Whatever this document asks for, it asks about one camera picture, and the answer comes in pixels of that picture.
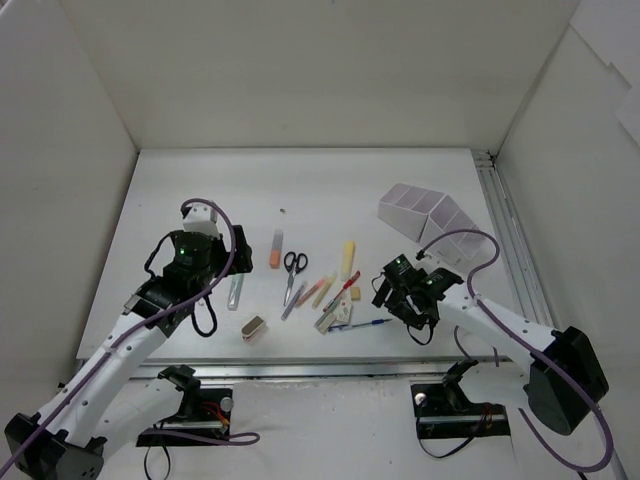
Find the scissors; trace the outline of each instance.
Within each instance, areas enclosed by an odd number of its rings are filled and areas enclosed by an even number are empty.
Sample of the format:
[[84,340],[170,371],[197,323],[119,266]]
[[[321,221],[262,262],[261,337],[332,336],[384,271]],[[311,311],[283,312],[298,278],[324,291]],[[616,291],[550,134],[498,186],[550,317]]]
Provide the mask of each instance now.
[[284,304],[289,303],[291,297],[291,290],[293,289],[293,281],[296,275],[307,268],[309,259],[304,253],[296,254],[295,252],[289,252],[284,256],[284,268],[289,272],[289,280],[287,280],[287,292],[284,294]]

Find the white storage box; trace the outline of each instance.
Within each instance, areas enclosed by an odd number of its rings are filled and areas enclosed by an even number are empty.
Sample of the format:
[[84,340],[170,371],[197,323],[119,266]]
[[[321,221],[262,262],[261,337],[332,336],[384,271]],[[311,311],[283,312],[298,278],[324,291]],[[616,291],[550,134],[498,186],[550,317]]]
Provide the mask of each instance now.
[[[378,218],[424,247],[445,232],[477,229],[473,220],[443,192],[396,183],[378,204]],[[429,249],[452,267],[472,260],[485,238],[457,233]]]

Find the screw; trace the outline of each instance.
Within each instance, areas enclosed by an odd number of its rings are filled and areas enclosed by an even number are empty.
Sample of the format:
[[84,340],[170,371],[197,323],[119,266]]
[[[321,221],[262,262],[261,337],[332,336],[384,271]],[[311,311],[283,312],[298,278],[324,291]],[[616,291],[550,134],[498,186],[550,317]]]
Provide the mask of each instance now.
[[224,397],[220,400],[220,410],[224,413],[229,413],[233,408],[233,399],[231,397]]
[[427,395],[420,392],[416,393],[416,396],[413,397],[413,402],[416,404],[416,407],[419,407],[427,400]]

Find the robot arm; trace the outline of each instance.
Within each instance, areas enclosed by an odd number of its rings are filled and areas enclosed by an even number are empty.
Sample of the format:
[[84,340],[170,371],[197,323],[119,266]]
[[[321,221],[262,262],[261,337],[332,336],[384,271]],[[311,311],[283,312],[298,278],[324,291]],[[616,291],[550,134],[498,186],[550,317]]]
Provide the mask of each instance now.
[[474,403],[490,401],[530,409],[548,428],[562,435],[571,434],[590,411],[579,394],[567,386],[556,372],[531,355],[510,337],[483,310],[492,311],[500,321],[568,374],[594,401],[609,390],[595,352],[579,330],[570,327],[558,332],[531,323],[491,300],[471,295],[456,274],[438,268],[431,274],[415,269],[404,255],[383,269],[384,281],[373,300],[385,306],[407,327],[433,332],[438,321],[454,323],[482,338],[506,354],[521,370],[475,367],[466,360],[452,368],[445,382],[467,395]]
[[[191,408],[200,382],[186,366],[164,370],[132,399],[110,405],[134,370],[182,320],[195,314],[199,295],[207,295],[225,275],[252,270],[251,248],[242,227],[232,226],[220,211],[231,230],[231,251],[227,252],[216,227],[216,209],[212,202],[199,199],[183,205],[183,230],[165,237],[173,243],[174,258],[162,275],[149,270],[161,241],[145,264],[151,278],[127,302],[94,355],[37,414],[18,414],[9,422],[5,429],[9,447],[18,468],[27,475],[95,478],[104,461],[125,443],[150,425]],[[0,470],[0,478],[7,465]]]

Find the white wall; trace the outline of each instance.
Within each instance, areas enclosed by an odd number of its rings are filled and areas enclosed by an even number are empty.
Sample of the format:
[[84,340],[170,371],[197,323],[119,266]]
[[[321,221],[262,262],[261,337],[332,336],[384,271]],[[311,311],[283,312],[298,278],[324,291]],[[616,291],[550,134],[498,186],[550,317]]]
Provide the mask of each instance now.
[[498,165],[555,320],[584,330],[600,357],[602,407],[640,478],[640,147],[616,118],[629,88],[570,27]]
[[496,148],[578,0],[62,0],[140,148]]
[[135,150],[56,1],[2,8],[0,65],[4,429],[68,379]]

